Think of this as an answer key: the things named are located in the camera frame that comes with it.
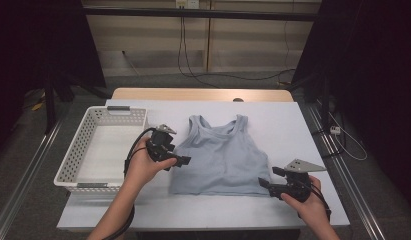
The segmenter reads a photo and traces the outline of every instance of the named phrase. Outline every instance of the black cable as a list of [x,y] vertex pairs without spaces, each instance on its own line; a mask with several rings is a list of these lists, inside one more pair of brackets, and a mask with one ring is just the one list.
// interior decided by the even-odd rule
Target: black cable
[[[182,44],[184,45],[184,54],[185,54],[185,58],[186,58],[186,63],[187,63],[187,67],[189,69],[190,74],[186,74],[181,70],[181,65],[180,65],[180,54],[181,54],[181,48],[182,48]],[[280,71],[276,74],[267,76],[267,77],[262,77],[262,78],[245,78],[245,77],[239,77],[239,76],[235,76],[235,75],[230,75],[230,74],[224,74],[224,73],[202,73],[202,74],[194,74],[192,72],[192,69],[190,67],[190,63],[189,63],[189,59],[187,56],[187,44],[186,44],[186,26],[184,23],[184,18],[181,18],[181,30],[180,30],[180,45],[179,45],[179,51],[178,51],[178,58],[177,58],[177,63],[178,63],[178,68],[180,73],[185,76],[185,77],[193,77],[195,78],[198,82],[214,87],[214,88],[219,88],[216,85],[210,84],[210,83],[206,83],[203,82],[201,80],[198,79],[198,77],[202,77],[202,76],[222,76],[222,77],[231,77],[231,78],[237,78],[237,79],[241,79],[241,80],[246,80],[246,81],[261,81],[261,80],[268,80],[274,77],[279,77],[281,74],[285,73],[285,72],[290,72],[290,71],[294,71],[296,70],[295,68],[292,69],[286,69],[283,71]]]
[[127,229],[130,227],[131,222],[133,221],[134,211],[135,210],[134,210],[134,205],[133,205],[133,207],[131,208],[131,211],[130,211],[130,215],[128,216],[127,221],[125,222],[125,224],[120,229],[118,229],[115,233],[109,235],[108,237],[104,238],[103,240],[114,240],[114,239],[117,239],[119,236],[121,236],[121,234],[125,233],[125,231],[127,231]]
[[[343,121],[343,114],[340,113],[340,124],[342,125],[343,131],[346,132],[346,126],[345,123]],[[343,143],[342,146],[346,149],[346,134],[343,134]]]
[[310,75],[295,81],[294,83],[292,83],[291,85],[289,85],[288,87],[286,87],[285,90],[289,91],[289,92],[293,92],[294,90],[296,90],[297,88],[303,86],[304,84],[307,84],[308,82],[313,81],[314,79],[316,79],[319,76],[319,74],[317,73],[317,71],[313,71]]
[[[316,130],[316,131],[311,133],[311,136],[315,136],[315,135],[320,134],[320,133],[324,134],[324,130],[323,129]],[[339,154],[342,154],[343,152],[344,152],[344,149],[340,148],[336,152],[321,156],[321,158],[324,159],[324,158],[334,157],[334,156],[337,156]]]
[[330,154],[327,154],[327,155],[323,155],[323,156],[321,156],[322,159],[334,157],[334,156],[340,155],[340,154],[342,154],[342,153],[345,152],[344,148],[342,148],[342,147],[339,148],[339,147],[336,145],[336,143],[334,143],[334,144],[335,144],[336,149],[337,149],[336,152],[333,152],[333,153],[330,153]]
[[[182,43],[184,44],[184,55],[185,55],[185,58],[186,58],[187,67],[188,67],[189,72],[190,72],[191,75],[185,74],[185,73],[181,70],[181,66],[180,66],[180,53],[181,53],[181,45],[182,45]],[[186,46],[186,27],[185,27],[185,25],[184,25],[184,17],[182,17],[182,18],[181,18],[181,21],[180,21],[180,45],[179,45],[179,51],[178,51],[178,57],[177,57],[177,63],[178,63],[178,67],[179,67],[180,73],[183,74],[183,76],[186,76],[186,77],[193,77],[193,78],[195,78],[196,81],[198,81],[199,83],[202,83],[202,84],[204,84],[204,85],[208,85],[208,86],[211,86],[211,87],[213,87],[213,88],[219,88],[218,86],[215,86],[215,85],[213,85],[213,84],[206,83],[206,82],[204,82],[204,81],[199,80],[199,79],[197,78],[197,76],[193,74],[192,69],[190,68],[189,59],[188,59],[188,57],[187,57],[187,51],[186,51],[186,50],[187,50],[187,46]]]
[[[292,13],[293,13],[293,12],[295,12],[295,0],[292,0]],[[284,27],[283,27],[285,44],[286,44],[286,49],[287,49],[287,52],[286,52],[286,55],[285,55],[285,61],[284,61],[286,69],[287,69],[287,57],[289,56],[289,52],[290,52],[289,44],[287,43],[287,34],[286,34],[286,25],[287,25],[287,22],[288,22],[288,21],[285,21],[285,24],[284,24]]]
[[[127,155],[127,159],[124,162],[124,178],[126,177],[128,167],[130,166],[130,161],[133,158],[134,154],[137,153],[140,150],[146,149],[146,147],[142,147],[142,148],[138,148],[135,151],[133,151],[134,148],[136,147],[136,145],[139,143],[140,139],[149,131],[155,131],[155,128],[148,128],[148,129],[144,130],[142,133],[140,133],[140,135],[136,138],[133,145],[131,146],[130,151],[128,152],[128,155]],[[123,234],[125,231],[127,231],[127,229],[130,227],[131,223],[133,222],[134,212],[135,212],[135,209],[134,209],[134,204],[133,204],[133,207],[131,208],[131,211],[130,211],[130,215],[128,216],[127,221],[124,223],[124,225],[120,229],[118,229],[116,232],[114,232],[113,234],[111,234],[108,237],[104,238],[104,240],[116,239],[121,234]]]
[[312,183],[311,183],[311,187],[308,187],[305,183],[303,183],[303,182],[301,182],[301,181],[299,181],[299,180],[296,180],[296,179],[293,179],[293,178],[287,178],[287,179],[292,180],[292,181],[294,181],[295,183],[298,183],[299,185],[305,187],[306,189],[308,189],[309,191],[311,191],[312,193],[314,193],[314,195],[316,195],[316,196],[321,200],[321,202],[323,203],[324,208],[325,208],[325,210],[326,210],[327,218],[330,220],[330,214],[331,214],[332,211],[330,210],[329,204],[327,204],[326,199],[324,199],[323,193],[321,192],[320,189],[318,189],[318,188],[317,188],[316,186],[314,186],[314,184],[312,184]]
[[[345,124],[343,122],[343,115],[342,114],[340,114],[340,115],[341,115],[341,125],[342,126],[338,126],[338,127],[341,127],[345,131]],[[339,142],[340,142],[341,148],[339,149],[339,147],[335,143],[336,149],[338,149],[338,150],[335,153],[329,154],[329,156],[327,156],[327,157],[333,157],[333,156],[336,156],[336,155],[339,155],[339,154],[342,154],[342,153],[345,152],[345,149],[346,149],[346,134],[345,133],[343,133],[343,141],[342,141],[342,138],[341,138]]]
[[284,73],[284,72],[288,72],[290,76],[293,76],[293,75],[290,73],[292,70],[296,70],[296,69],[295,69],[295,68],[290,68],[290,69],[282,70],[282,71],[280,72],[280,74],[277,75],[277,80],[278,80],[278,81],[277,81],[277,86],[278,86],[278,88],[280,88],[280,84],[284,84],[284,85],[290,85],[290,84],[291,84],[291,82],[282,82],[280,76],[281,76],[281,74]]

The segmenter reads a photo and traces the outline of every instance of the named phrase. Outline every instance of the white table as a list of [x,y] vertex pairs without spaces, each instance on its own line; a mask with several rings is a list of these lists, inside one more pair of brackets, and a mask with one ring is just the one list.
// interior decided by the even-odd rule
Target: white table
[[[295,158],[324,166],[295,102],[108,100],[107,105],[147,108],[150,126],[165,123],[178,131],[173,141],[176,146],[187,136],[190,115],[200,114],[212,126],[226,124],[236,114],[246,115],[249,134],[269,157],[270,172],[272,166],[284,167]],[[312,175],[322,181],[323,194],[332,209],[331,224],[349,225],[328,173]],[[170,195],[169,177],[170,173],[162,171],[141,191],[136,200],[132,228],[137,231],[181,231],[294,229],[304,226],[297,213],[276,198]],[[286,183],[282,177],[274,174],[271,177],[275,183]],[[109,195],[72,194],[57,227],[72,231],[92,229],[112,198]]]

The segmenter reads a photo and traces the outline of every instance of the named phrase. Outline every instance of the wire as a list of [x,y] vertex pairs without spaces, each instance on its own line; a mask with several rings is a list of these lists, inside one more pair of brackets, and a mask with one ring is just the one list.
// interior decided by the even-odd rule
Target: wire
[[[191,75],[185,74],[182,70],[181,70],[181,66],[180,66],[180,53],[181,53],[181,45],[182,43],[184,44],[184,55],[186,58],[186,63],[187,63],[187,67],[189,69],[189,72]],[[184,24],[184,17],[181,18],[181,23],[180,23],[180,45],[179,45],[179,51],[178,51],[178,57],[177,57],[177,63],[178,63],[178,67],[180,70],[180,73],[183,74],[186,77],[193,77],[195,78],[196,81],[207,85],[207,86],[211,86],[214,88],[219,88],[216,85],[210,84],[210,83],[206,83],[204,81],[201,81],[199,78],[197,78],[196,75],[193,74],[192,69],[190,68],[190,64],[189,64],[189,58],[187,57],[187,46],[186,46],[186,26]]]
[[284,73],[284,72],[288,72],[290,76],[293,76],[290,73],[292,70],[296,70],[296,69],[294,69],[294,68],[286,69],[286,70],[281,71],[280,74],[277,75],[277,80],[278,80],[277,85],[278,85],[278,87],[280,87],[281,84],[283,84],[283,85],[290,85],[291,84],[292,79],[289,79],[289,82],[282,82],[282,79],[280,78],[280,76],[281,76],[281,73]]
[[[344,132],[348,137],[350,137],[350,138],[363,150],[363,152],[364,152],[364,157],[363,157],[363,158],[359,158],[359,157],[356,157],[356,156],[352,155],[350,152],[348,152],[348,151],[346,150],[346,147],[344,147],[342,144],[341,144],[341,148],[342,148],[350,157],[352,157],[353,159],[356,159],[356,160],[359,160],[359,161],[364,161],[364,160],[366,160],[368,155],[367,155],[367,151],[364,149],[364,147],[363,147],[354,137],[352,137],[351,134],[349,134],[344,128],[342,128],[342,127],[340,126],[340,124],[336,121],[336,119],[333,117],[333,115],[332,115],[331,112],[329,112],[329,116],[333,119],[333,121],[337,124],[337,126],[342,130],[342,132]],[[339,139],[337,138],[337,135],[335,135],[335,139],[336,139],[336,141],[337,141],[338,143],[340,143]]]
[[[314,136],[314,135],[320,134],[320,133],[324,133],[324,130],[319,129],[317,131],[312,132],[311,135]],[[345,138],[345,135],[344,135],[344,142],[341,143],[342,145],[344,145],[344,147],[346,146],[346,140],[345,139],[346,138]],[[321,158],[324,159],[324,158],[334,157],[334,156],[337,156],[339,154],[342,154],[343,152],[344,152],[344,150],[343,150],[343,148],[341,148],[340,150],[337,150],[336,152],[333,152],[333,153],[330,153],[330,154],[327,154],[327,155],[323,155],[323,156],[321,156]]]
[[[344,129],[345,129],[345,124],[344,124],[344,122],[343,122],[343,115],[340,114],[340,117],[341,117],[342,126],[343,126]],[[341,145],[341,148],[339,149],[339,147],[335,144],[336,149],[337,149],[336,152],[333,152],[333,153],[331,153],[331,154],[322,156],[321,158],[324,159],[324,158],[334,157],[334,156],[337,156],[337,155],[339,155],[339,154],[344,153],[344,152],[345,152],[344,149],[346,148],[346,134],[343,134],[343,142],[340,142],[340,145]]]
[[312,193],[314,193],[315,196],[317,196],[321,202],[324,205],[324,208],[326,210],[326,215],[327,218],[330,220],[330,214],[332,213],[332,211],[330,210],[329,204],[327,204],[326,199],[324,199],[323,193],[321,192],[320,189],[318,189],[318,187],[314,186],[314,184],[311,183],[311,187],[308,187],[305,183],[297,180],[297,179],[293,179],[293,178],[286,178],[289,180],[292,180],[296,183],[298,183],[299,185],[303,186],[304,188],[308,189],[309,191],[311,191]]
[[[190,74],[184,73],[184,72],[181,70],[180,55],[181,55],[182,45],[184,45],[184,55],[185,55],[187,67],[188,67],[188,69],[189,69]],[[179,71],[180,71],[180,73],[181,73],[183,76],[185,76],[185,77],[193,77],[193,78],[195,78],[196,81],[198,81],[198,82],[200,82],[200,83],[202,83],[202,84],[205,84],[205,85],[214,87],[214,88],[219,88],[219,87],[216,86],[216,85],[210,84],[210,83],[203,82],[203,81],[201,81],[200,79],[198,79],[198,77],[202,77],[202,76],[222,76],[222,77],[237,78],[237,79],[241,79],[241,80],[245,80],[245,81],[261,81],[261,80],[268,80],[268,79],[271,79],[271,78],[274,78],[274,77],[279,77],[279,76],[280,76],[281,74],[283,74],[283,73],[286,73],[286,72],[290,73],[291,71],[296,70],[295,68],[286,69],[286,70],[280,71],[280,72],[278,72],[278,73],[276,73],[276,74],[273,74],[273,75],[270,75],[270,76],[267,76],[267,77],[262,77],[262,78],[245,78],[245,77],[239,77],[239,76],[230,75],[230,74],[224,74],[224,73],[202,73],[202,74],[194,74],[194,73],[192,72],[191,67],[190,67],[189,59],[188,59],[188,56],[187,56],[186,26],[185,26],[185,22],[184,22],[184,17],[181,18],[180,45],[179,45],[177,63],[178,63]]]
[[[136,149],[135,151],[133,151],[134,148],[136,147],[136,145],[139,143],[140,139],[149,131],[155,131],[155,128],[148,128],[148,129],[144,130],[142,133],[140,133],[140,135],[136,138],[133,145],[131,146],[130,151],[128,152],[128,155],[127,155],[127,159],[124,162],[124,178],[126,177],[128,167],[130,166],[130,161],[133,158],[134,154],[136,154],[140,150],[146,149],[146,147],[142,147],[142,148],[139,148],[139,149]],[[125,231],[127,231],[127,229],[130,227],[131,223],[133,222],[134,212],[135,212],[135,208],[134,208],[134,204],[133,204],[133,207],[131,208],[131,211],[130,211],[130,215],[128,216],[127,221],[124,223],[124,225],[120,229],[118,229],[116,232],[114,232],[111,235],[109,235],[108,237],[104,238],[104,240],[117,239],[121,234],[123,234]]]
[[284,31],[284,37],[285,37],[285,44],[286,44],[286,55],[285,55],[285,68],[287,69],[287,57],[289,56],[289,44],[287,43],[287,34],[286,34],[286,25],[287,25],[287,21],[285,21],[284,27],[283,27],[283,31]]

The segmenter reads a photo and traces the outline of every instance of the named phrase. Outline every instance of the forearm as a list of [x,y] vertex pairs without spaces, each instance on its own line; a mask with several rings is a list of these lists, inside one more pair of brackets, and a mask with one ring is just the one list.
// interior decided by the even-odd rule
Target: forearm
[[134,201],[141,187],[123,183],[106,213],[103,215],[88,239],[103,239],[119,230],[130,215]]
[[330,224],[321,224],[311,227],[311,230],[319,240],[337,240],[339,239],[335,230]]

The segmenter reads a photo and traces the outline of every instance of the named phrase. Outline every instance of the gray tank top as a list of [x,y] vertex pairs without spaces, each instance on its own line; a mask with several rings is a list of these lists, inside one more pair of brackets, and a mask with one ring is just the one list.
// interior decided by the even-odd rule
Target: gray tank top
[[248,117],[211,127],[202,116],[189,118],[189,135],[175,153],[192,157],[189,165],[173,168],[172,194],[268,196],[258,177],[269,180],[267,154],[247,132]]

